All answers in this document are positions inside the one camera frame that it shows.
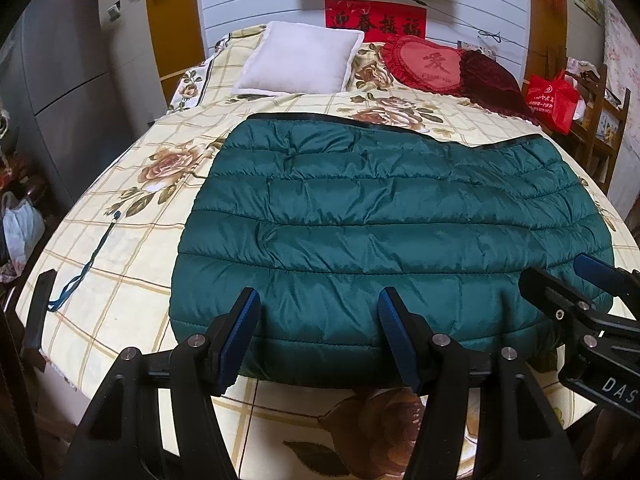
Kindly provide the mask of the wooden chair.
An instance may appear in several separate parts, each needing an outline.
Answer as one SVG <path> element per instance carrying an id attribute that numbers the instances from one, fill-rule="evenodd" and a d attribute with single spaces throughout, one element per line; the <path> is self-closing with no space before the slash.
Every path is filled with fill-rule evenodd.
<path id="1" fill-rule="evenodd" d="M 623 143 L 631 91 L 625 88 L 620 96 L 616 96 L 608 88 L 608 66 L 605 64 L 597 72 L 566 72 L 565 78 L 576 84 L 585 110 L 581 118 L 572 121 L 570 132 L 562 137 L 563 144 L 606 194 Z"/>

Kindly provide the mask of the white plastic bag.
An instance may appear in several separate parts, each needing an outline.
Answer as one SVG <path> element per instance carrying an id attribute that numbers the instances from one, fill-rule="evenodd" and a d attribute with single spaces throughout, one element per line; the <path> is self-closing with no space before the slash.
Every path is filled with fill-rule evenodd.
<path id="1" fill-rule="evenodd" d="M 23 274 L 46 226 L 42 214 L 27 197 L 18 200 L 12 192 L 5 192 L 1 197 L 1 227 L 8 254 L 8 260 L 1 265 L 1 283 L 8 284 Z"/>

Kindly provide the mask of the floral pink curtain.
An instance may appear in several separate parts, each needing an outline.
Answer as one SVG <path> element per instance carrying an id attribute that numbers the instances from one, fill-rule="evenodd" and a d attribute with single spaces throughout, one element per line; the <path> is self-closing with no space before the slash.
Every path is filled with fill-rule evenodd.
<path id="1" fill-rule="evenodd" d="M 639 55 L 640 46 L 612 0 L 604 0 L 604 58 L 608 66 L 608 85 L 624 99 L 630 91 L 624 145 L 639 155 Z"/>

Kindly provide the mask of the red spring festival banner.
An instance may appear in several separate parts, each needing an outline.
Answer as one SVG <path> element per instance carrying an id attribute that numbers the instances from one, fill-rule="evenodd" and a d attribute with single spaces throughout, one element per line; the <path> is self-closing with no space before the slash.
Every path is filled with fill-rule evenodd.
<path id="1" fill-rule="evenodd" d="M 365 42 L 391 36 L 426 37 L 427 12 L 422 6 L 373 0 L 324 0 L 327 28 L 360 30 Z"/>

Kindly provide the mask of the grey refrigerator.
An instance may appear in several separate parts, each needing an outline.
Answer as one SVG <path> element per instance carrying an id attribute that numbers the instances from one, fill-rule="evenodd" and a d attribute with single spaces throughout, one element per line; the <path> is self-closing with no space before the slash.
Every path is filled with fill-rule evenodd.
<path id="1" fill-rule="evenodd" d="M 32 0 L 1 47 L 1 104 L 65 214 L 165 113 L 145 0 Z"/>

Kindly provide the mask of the green puffer jacket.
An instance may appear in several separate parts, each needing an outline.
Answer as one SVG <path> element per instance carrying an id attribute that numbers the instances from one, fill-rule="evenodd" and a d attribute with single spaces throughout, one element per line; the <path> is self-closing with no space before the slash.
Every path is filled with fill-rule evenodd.
<path id="1" fill-rule="evenodd" d="M 320 114 L 255 114 L 224 140 L 186 219 L 168 314 L 178 340 L 244 288 L 262 308 L 241 372 L 312 388 L 387 388 L 376 304 L 393 287 L 431 329 L 522 356 L 559 342 L 518 290 L 531 266 L 606 312 L 578 278 L 614 259 L 597 206 L 539 134 L 470 148 Z"/>

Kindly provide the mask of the red plastic bag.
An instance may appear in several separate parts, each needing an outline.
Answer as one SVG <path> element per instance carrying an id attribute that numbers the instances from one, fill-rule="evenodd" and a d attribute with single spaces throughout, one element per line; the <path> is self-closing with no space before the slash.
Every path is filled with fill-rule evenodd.
<path id="1" fill-rule="evenodd" d="M 582 96 L 566 70 L 552 79 L 533 74 L 529 77 L 525 102 L 535 118 L 554 133 L 567 136 Z"/>

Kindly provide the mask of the white square pillow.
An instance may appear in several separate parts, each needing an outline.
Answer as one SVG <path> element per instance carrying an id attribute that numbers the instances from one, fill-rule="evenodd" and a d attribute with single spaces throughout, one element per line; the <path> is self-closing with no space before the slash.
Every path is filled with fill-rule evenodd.
<path id="1" fill-rule="evenodd" d="M 232 93 L 254 96 L 333 94 L 352 78 L 364 32 L 272 21 L 245 62 Z"/>

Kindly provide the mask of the dark red velvet cushion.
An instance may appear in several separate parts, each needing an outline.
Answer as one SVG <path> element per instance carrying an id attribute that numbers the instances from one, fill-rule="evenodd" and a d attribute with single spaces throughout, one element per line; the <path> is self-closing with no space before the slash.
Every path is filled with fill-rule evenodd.
<path id="1" fill-rule="evenodd" d="M 488 56 L 463 50 L 460 77 L 462 94 L 471 102 L 503 116 L 538 124 L 513 75 Z"/>

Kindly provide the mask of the red heart-shaped cushion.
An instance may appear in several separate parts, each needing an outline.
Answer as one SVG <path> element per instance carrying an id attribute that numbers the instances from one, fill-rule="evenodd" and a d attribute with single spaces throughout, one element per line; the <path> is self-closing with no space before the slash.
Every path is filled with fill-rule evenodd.
<path id="1" fill-rule="evenodd" d="M 381 50 L 392 76 L 407 87 L 461 96 L 461 52 L 417 36 L 393 36 Z"/>

